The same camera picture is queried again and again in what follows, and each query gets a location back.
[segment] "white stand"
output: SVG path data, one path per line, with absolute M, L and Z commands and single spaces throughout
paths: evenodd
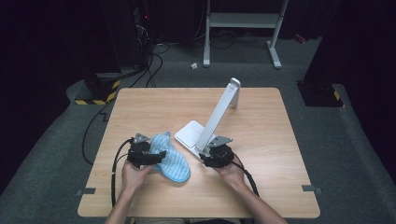
M 204 127 L 197 121 L 192 120 L 175 134 L 176 140 L 196 157 L 200 158 L 200 153 L 208 156 L 209 148 L 207 145 L 216 137 L 214 132 L 228 105 L 232 105 L 234 108 L 238 106 L 240 88 L 241 83 L 236 78 L 231 78 L 206 126 Z
M 289 0 L 283 0 L 279 13 L 211 13 L 210 0 L 207 0 L 206 8 L 206 28 L 204 47 L 204 67 L 210 66 L 210 27 L 241 27 L 241 28 L 273 28 L 274 34 L 271 41 L 267 41 L 268 49 L 276 69 L 282 65 L 275 50 L 275 44 L 279 30 L 285 16 L 286 7 Z

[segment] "light blue cloth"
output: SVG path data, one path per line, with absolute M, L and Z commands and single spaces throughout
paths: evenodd
M 154 135 L 149 153 L 158 154 L 166 150 L 166 157 L 154 166 L 154 170 L 161 170 L 169 179 L 181 183 L 189 179 L 190 167 L 183 155 L 172 146 L 170 135 L 169 132 Z

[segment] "black and yellow tape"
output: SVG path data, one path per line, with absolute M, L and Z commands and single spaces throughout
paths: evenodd
M 107 97 L 104 99 L 75 99 L 77 105 L 106 105 L 114 100 L 117 93 L 117 88 L 120 85 L 120 80 L 113 83 L 111 90 L 109 91 Z

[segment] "person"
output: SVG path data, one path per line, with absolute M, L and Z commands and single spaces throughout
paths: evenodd
M 236 156 L 233 161 L 242 166 L 241 161 Z M 122 189 L 120 196 L 108 215 L 106 224 L 125 222 L 134 195 L 142 186 L 146 175 L 152 168 L 153 165 L 146 166 L 143 169 L 137 169 L 131 162 L 125 160 L 122 167 Z M 219 173 L 224 182 L 241 198 L 249 212 L 253 215 L 255 223 L 287 223 L 276 210 L 250 190 L 245 184 L 245 174 L 242 169 L 232 163 L 223 168 L 213 169 Z

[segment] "finger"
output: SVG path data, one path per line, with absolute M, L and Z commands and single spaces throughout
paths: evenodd
M 131 162 L 128 159 L 125 159 L 124 165 L 130 164 Z
M 152 168 L 154 168 L 154 165 L 148 165 L 148 166 L 146 166 L 145 168 L 143 168 L 143 169 L 141 170 L 141 172 L 143 172 L 143 174 L 146 175 L 146 174 L 148 174 L 148 173 L 152 170 Z

